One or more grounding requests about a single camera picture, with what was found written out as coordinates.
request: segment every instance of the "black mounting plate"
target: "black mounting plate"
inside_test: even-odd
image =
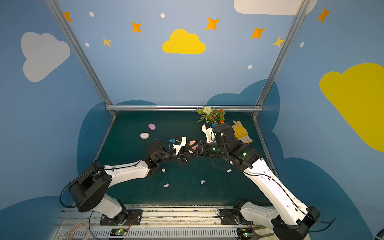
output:
[[[143,210],[141,209],[127,209],[127,221],[122,226],[130,225],[131,220],[128,217],[132,219],[131,225],[140,225],[142,214]],[[112,219],[103,214],[101,216],[100,226],[116,226],[116,224]]]

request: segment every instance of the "white cloud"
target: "white cloud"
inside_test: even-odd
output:
[[[34,32],[23,34],[22,51],[26,58],[24,74],[34,83],[48,76],[67,60],[71,53],[66,42],[58,41],[49,33],[40,35]]]
[[[311,0],[307,8],[308,14],[316,5]],[[301,0],[235,0],[235,10],[242,14],[296,15]]]

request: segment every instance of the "yellow cloud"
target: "yellow cloud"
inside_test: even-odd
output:
[[[163,43],[163,51],[166,53],[203,53],[207,47],[200,42],[196,34],[188,33],[184,29],[176,29]]]
[[[364,142],[384,152],[384,67],[363,63],[329,72],[320,88]]]

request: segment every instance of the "blue wall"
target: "blue wall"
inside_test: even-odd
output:
[[[237,1],[239,5],[246,2]],[[59,3],[70,13],[70,25],[114,104],[131,100],[158,105],[206,104],[217,94],[240,94],[268,77],[279,52],[273,44],[278,36],[285,38],[293,20],[291,15],[278,15],[280,12],[242,14],[236,11],[234,0]],[[280,6],[274,4],[273,8],[279,11]],[[216,31],[206,30],[208,18],[220,19]],[[133,32],[131,22],[141,23],[141,32]],[[251,39],[255,27],[265,28],[260,39]],[[179,28],[196,34],[206,45],[205,52],[164,52],[163,43]],[[111,40],[111,47],[103,45],[103,38]]]
[[[322,23],[317,18],[325,7],[331,13]],[[319,206],[326,213],[322,220],[337,218],[327,231],[312,234],[313,239],[369,239],[384,227],[384,152],[364,142],[319,86],[331,71],[343,73],[361,63],[384,66],[383,9],[384,3],[376,0],[318,0],[304,19],[264,102],[264,111],[258,115],[283,182],[296,186],[307,204]],[[360,84],[369,80],[362,79]],[[351,94],[354,106],[354,102],[364,103],[361,96],[367,93]],[[382,103],[379,106],[376,111],[382,111]],[[364,108],[356,109],[356,118],[365,115]],[[289,173],[292,165],[299,170],[296,176]],[[334,186],[314,186],[308,172],[317,181],[330,181]],[[294,183],[298,176],[302,180]],[[346,217],[356,224],[350,225]]]
[[[41,81],[25,76],[20,44],[26,32],[69,44],[44,0],[1,1],[0,23],[0,218],[7,219],[0,225],[11,229],[33,212],[23,232],[47,239],[61,209],[57,196],[93,161],[112,117],[71,47]],[[1,231],[0,238],[21,239],[13,233]]]

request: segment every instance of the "yellow glove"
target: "yellow glove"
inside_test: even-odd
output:
[[[235,131],[235,137],[242,141],[243,143],[251,143],[253,140],[248,136],[247,130],[243,127],[240,121],[233,121],[234,125],[232,126]]]

